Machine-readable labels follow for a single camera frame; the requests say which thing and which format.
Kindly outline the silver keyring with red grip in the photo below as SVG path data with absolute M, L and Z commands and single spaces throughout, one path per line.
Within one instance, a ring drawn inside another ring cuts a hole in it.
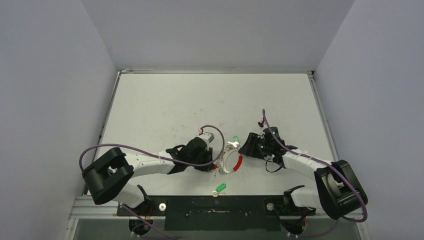
M 237 171 L 241 164 L 241 155 L 239 154 L 240 148 L 241 145 L 238 141 L 227 142 L 216 162 L 216 168 L 213 171 L 214 177 L 229 175 Z

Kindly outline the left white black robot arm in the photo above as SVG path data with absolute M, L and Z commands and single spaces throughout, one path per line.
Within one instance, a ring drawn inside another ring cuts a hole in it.
M 178 145 L 149 156 L 124 153 L 113 147 L 82 171 L 82 177 L 95 204 L 111 201 L 127 205 L 136 215 L 149 210 L 148 195 L 139 185 L 129 182 L 131 178 L 183 172 L 188 166 L 202 171 L 213 165 L 210 143 L 214 135 L 206 132 L 191 139 L 186 145 Z

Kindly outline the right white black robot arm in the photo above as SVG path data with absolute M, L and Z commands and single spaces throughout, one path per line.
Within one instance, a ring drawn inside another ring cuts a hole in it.
M 282 207 L 290 215 L 311 208 L 323 210 L 337 220 L 368 204 L 368 197 L 347 161 L 315 159 L 296 146 L 285 144 L 277 127 L 264 129 L 262 134 L 249 133 L 238 152 L 262 160 L 269 157 L 281 169 L 293 170 L 315 182 L 315 188 L 299 185 L 284 192 Z

